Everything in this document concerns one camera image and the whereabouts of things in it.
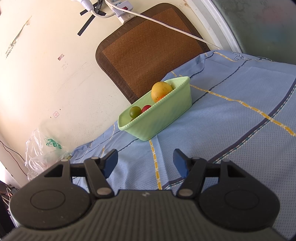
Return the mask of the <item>clear plastic bag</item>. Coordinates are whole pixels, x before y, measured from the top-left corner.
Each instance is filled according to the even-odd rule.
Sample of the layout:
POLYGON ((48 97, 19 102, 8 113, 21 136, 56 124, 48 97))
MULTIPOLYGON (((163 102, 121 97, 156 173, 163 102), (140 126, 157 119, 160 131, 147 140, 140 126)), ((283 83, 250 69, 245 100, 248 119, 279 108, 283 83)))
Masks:
POLYGON ((35 129, 26 142, 25 167, 28 170, 28 180, 33 180, 58 161, 71 158, 66 147, 40 132, 38 128, 35 129))

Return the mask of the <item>large yellow citrus fruit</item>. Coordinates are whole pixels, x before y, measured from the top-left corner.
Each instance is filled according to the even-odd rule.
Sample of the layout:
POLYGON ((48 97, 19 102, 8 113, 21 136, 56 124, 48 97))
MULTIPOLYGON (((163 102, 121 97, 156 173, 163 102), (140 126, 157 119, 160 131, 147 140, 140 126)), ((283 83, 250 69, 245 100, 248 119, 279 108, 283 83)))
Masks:
POLYGON ((157 82, 153 85, 151 89, 151 98, 154 103, 158 102, 160 99, 169 94, 173 88, 166 82, 157 82))

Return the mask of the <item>red tomato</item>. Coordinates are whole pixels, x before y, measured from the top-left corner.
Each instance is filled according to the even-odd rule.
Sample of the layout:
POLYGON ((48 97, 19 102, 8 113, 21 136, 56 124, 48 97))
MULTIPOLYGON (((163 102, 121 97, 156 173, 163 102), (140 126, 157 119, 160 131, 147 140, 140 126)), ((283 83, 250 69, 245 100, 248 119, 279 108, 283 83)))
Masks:
POLYGON ((148 110, 149 108, 151 108, 151 105, 145 105, 143 108, 142 108, 142 113, 144 113, 146 110, 148 110))

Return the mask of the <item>white wall power strip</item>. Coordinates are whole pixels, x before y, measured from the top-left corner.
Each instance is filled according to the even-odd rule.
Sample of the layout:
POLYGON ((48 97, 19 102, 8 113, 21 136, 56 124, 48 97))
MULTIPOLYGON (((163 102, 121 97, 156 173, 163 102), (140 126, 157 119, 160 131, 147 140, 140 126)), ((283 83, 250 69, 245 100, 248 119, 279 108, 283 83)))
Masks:
POLYGON ((124 24, 128 22, 131 18, 133 18, 132 14, 129 14, 128 11, 133 10, 133 6, 129 1, 96 1, 95 4, 92 4, 91 1, 77 1, 79 2, 86 11, 92 13, 93 16, 107 19, 112 16, 116 16, 118 20, 124 24), (100 13, 101 7, 106 4, 112 13, 110 14, 102 14, 100 13))

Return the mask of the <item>white framed glass door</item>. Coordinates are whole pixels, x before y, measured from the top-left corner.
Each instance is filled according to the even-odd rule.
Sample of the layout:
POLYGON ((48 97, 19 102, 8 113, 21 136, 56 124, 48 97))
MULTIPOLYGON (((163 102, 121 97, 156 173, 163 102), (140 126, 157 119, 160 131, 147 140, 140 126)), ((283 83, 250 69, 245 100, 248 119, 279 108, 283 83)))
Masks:
POLYGON ((295 64, 295 1, 186 1, 221 49, 295 64))

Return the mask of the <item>cluttered side table items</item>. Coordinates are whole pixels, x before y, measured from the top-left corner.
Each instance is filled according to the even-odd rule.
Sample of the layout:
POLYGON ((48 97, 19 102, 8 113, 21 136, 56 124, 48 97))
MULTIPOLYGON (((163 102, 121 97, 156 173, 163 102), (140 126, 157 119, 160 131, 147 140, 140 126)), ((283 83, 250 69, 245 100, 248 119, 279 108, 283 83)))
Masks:
POLYGON ((9 210, 10 200, 15 190, 14 187, 10 187, 1 181, 1 238, 16 227, 9 210))

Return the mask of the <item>brown woven chair mat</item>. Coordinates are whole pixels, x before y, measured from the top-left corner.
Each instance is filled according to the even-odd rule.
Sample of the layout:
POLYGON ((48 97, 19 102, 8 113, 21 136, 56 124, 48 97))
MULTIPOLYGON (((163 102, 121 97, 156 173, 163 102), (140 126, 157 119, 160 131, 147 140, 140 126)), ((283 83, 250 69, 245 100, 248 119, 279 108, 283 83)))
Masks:
POLYGON ((179 33, 200 36, 176 6, 161 3, 143 14, 177 30, 136 16, 105 38, 95 54, 99 67, 130 103, 149 92, 167 73, 209 51, 205 43, 179 33))

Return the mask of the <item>light green plastic basket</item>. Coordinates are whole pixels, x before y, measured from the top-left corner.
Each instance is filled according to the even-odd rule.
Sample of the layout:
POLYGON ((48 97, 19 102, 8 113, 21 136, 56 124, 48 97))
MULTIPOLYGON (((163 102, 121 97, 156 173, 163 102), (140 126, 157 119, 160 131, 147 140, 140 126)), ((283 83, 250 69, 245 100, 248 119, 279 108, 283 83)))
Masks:
POLYGON ((139 140, 147 141, 164 130, 192 106, 188 76, 168 79, 165 83, 171 85, 173 90, 157 103, 152 100, 150 92, 146 93, 118 116, 119 130, 129 133, 139 140), (130 116, 130 109, 134 106, 143 108, 146 105, 151 107, 133 120, 130 116))

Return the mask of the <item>blue striped table cloth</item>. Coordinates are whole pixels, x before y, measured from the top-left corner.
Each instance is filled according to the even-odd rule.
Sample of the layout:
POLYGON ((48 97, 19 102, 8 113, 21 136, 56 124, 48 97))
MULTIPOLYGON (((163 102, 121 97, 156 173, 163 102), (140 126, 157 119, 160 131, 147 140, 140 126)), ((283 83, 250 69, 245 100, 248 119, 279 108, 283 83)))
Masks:
POLYGON ((210 51, 165 79, 190 78, 192 107, 148 141, 113 124, 77 147, 72 163, 118 150, 108 183, 120 189, 171 190, 183 182, 173 152, 218 163, 233 161, 280 200, 274 229, 295 236, 295 66, 247 54, 210 51))

